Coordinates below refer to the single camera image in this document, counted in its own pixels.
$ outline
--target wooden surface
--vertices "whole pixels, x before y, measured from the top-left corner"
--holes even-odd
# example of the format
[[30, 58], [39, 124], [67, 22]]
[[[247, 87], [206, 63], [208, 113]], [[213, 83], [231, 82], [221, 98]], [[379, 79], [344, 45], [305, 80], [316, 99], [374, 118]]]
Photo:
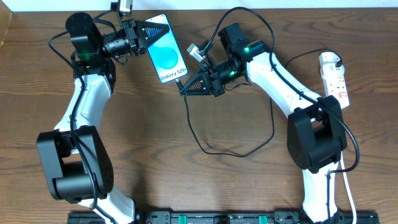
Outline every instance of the wooden surface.
[[11, 20], [12, 12], [8, 7], [0, 1], [0, 50], [3, 46], [3, 40], [6, 37], [8, 24]]
[[[358, 210], [375, 210], [381, 223], [398, 219], [398, 9], [257, 10], [274, 28], [276, 54], [289, 58], [320, 47], [344, 59], [351, 105], [344, 119], [359, 142], [361, 162], [348, 174]], [[166, 13], [185, 49], [210, 38], [225, 11], [137, 11], [136, 19]], [[72, 71], [47, 45], [70, 12], [15, 13], [0, 52], [0, 223], [65, 223], [78, 205], [49, 194], [35, 145], [40, 132], [60, 121], [73, 91]], [[116, 22], [114, 15], [106, 19]], [[269, 31], [246, 12], [239, 21], [251, 40], [271, 44]], [[68, 37], [55, 41], [70, 55]], [[219, 40], [211, 54], [226, 56]], [[307, 87], [323, 93], [318, 55], [289, 65]], [[114, 94], [105, 107], [100, 136], [114, 166], [115, 183], [139, 206], [174, 210], [275, 210], [299, 208], [302, 171], [286, 148], [287, 119], [275, 108], [275, 137], [246, 159], [208, 156], [189, 131], [174, 83], [160, 84], [148, 55], [117, 65]], [[214, 98], [188, 99], [192, 124], [204, 146], [244, 153], [271, 134], [269, 97], [256, 85]], [[351, 143], [346, 165], [354, 159]], [[341, 175], [336, 203], [349, 210]]]

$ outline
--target white cable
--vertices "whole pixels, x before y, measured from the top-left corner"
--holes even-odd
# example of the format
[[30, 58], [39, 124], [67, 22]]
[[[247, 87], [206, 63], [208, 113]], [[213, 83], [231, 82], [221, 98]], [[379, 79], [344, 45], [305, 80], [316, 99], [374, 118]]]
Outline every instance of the white cable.
[[[343, 151], [341, 152], [340, 166], [341, 166], [341, 169], [345, 169], [344, 159], [343, 159]], [[356, 210], [355, 210], [353, 196], [351, 195], [351, 190], [349, 189], [349, 185], [348, 185], [347, 173], [345, 173], [345, 172], [343, 173], [343, 178], [344, 178], [344, 184], [345, 184], [346, 190], [347, 190], [349, 204], [351, 205], [351, 210], [353, 211], [353, 224], [356, 224]]]

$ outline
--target smartphone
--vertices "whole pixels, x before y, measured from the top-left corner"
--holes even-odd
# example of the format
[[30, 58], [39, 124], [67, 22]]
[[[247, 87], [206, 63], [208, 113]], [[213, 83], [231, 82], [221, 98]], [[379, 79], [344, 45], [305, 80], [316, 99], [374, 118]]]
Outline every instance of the smartphone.
[[[165, 14], [155, 16], [146, 21], [168, 24], [170, 27], [169, 20]], [[188, 74], [187, 66], [182, 58], [177, 41], [175, 41], [171, 27], [167, 34], [148, 48], [148, 52], [160, 82], [166, 83]]]

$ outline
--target phone screen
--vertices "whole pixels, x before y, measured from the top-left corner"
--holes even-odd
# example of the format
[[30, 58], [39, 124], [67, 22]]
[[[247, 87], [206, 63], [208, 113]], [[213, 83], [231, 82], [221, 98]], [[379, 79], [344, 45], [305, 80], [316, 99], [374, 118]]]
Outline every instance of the phone screen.
[[[170, 27], [165, 14], [155, 16], [146, 21], [168, 24]], [[162, 83], [174, 80], [188, 73], [187, 66], [175, 41], [171, 27], [169, 33], [165, 34], [148, 48], [148, 52]]]

